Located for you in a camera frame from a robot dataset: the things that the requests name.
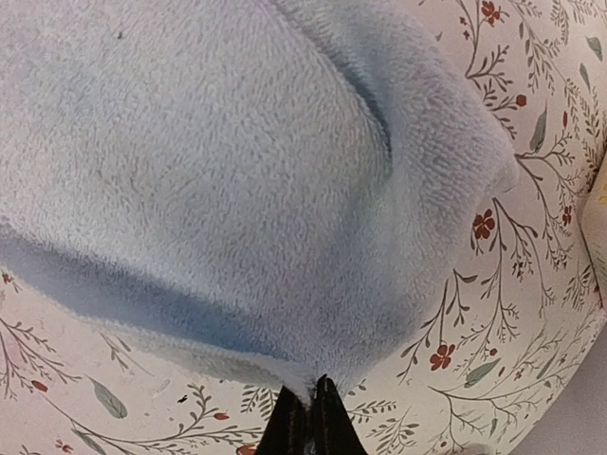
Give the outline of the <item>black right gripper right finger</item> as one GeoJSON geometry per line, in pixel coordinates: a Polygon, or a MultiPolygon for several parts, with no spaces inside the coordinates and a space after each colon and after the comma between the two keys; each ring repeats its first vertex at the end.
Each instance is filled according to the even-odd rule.
{"type": "Polygon", "coordinates": [[[364,455],[334,381],[326,374],[317,382],[312,403],[312,432],[315,453],[320,455],[364,455]]]}

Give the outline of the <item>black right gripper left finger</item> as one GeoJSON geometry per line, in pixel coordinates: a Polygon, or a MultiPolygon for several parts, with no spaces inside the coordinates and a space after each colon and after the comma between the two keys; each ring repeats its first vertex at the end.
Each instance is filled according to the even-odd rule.
{"type": "Polygon", "coordinates": [[[298,396],[282,387],[258,445],[258,455],[304,455],[308,412],[298,396]]]}

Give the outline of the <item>light blue terry towel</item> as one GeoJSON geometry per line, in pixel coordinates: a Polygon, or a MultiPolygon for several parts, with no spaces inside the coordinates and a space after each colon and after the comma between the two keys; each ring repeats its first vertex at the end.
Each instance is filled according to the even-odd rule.
{"type": "Polygon", "coordinates": [[[350,390],[517,177],[400,2],[1,5],[2,264],[188,370],[350,390]]]}

